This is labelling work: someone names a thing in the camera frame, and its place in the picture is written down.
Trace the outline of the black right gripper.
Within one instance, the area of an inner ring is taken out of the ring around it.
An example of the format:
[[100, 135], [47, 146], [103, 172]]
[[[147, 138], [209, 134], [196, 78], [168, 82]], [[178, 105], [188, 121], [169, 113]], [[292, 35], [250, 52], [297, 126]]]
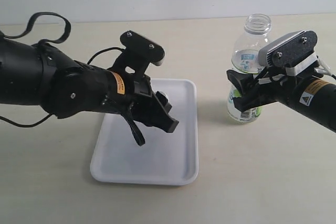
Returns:
[[238, 111], [247, 111], [259, 106], [279, 102], [289, 108], [298, 108], [302, 91], [302, 75], [295, 77], [263, 70], [259, 74], [240, 73], [227, 70], [227, 79], [246, 97], [233, 98], [234, 107]]

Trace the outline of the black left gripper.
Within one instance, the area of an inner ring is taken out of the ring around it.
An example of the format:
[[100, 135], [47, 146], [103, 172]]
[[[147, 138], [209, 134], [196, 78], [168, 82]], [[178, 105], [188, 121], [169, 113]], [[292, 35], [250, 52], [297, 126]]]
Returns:
[[145, 144], [145, 138], [136, 122], [157, 127], [166, 133], [175, 131], [179, 121], [169, 115], [172, 105], [163, 93], [152, 90], [148, 76], [139, 83], [134, 82], [132, 74], [111, 76], [105, 105], [111, 107], [111, 113], [119, 114], [126, 120], [139, 146]]

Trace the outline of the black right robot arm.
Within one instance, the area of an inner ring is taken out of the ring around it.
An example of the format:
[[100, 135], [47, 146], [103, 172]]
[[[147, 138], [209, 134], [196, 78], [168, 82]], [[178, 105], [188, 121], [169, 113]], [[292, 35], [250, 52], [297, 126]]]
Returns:
[[314, 75], [271, 76], [266, 70], [256, 77], [234, 70], [226, 73], [240, 93], [239, 97], [233, 98], [238, 111], [278, 102], [335, 132], [335, 84]]

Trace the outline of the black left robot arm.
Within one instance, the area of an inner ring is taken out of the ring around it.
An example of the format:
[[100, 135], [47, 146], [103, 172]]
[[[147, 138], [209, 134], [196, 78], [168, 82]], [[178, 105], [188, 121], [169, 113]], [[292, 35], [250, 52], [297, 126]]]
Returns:
[[120, 36], [121, 53], [109, 68], [73, 60], [47, 42], [26, 45], [1, 36], [1, 103], [40, 106], [59, 119], [80, 112], [117, 114], [128, 123], [138, 145], [145, 139], [142, 123], [172, 133], [178, 120], [160, 91], [145, 74], [159, 66], [164, 49], [128, 30]]

